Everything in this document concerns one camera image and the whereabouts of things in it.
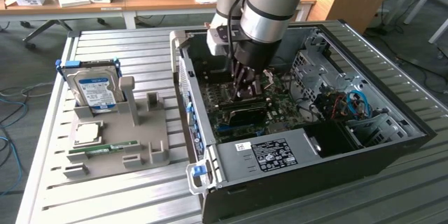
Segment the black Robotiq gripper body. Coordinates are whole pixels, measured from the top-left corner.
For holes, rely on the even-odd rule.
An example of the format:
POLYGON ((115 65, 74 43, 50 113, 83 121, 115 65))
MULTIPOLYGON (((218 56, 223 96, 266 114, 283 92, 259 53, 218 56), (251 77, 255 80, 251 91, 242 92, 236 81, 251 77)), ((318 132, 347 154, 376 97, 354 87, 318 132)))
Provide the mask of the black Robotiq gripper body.
POLYGON ((239 41, 234 53, 234 73, 250 68, 255 74, 260 74, 268 67, 280 44, 280 40, 272 43, 263 43, 256 40, 239 41))

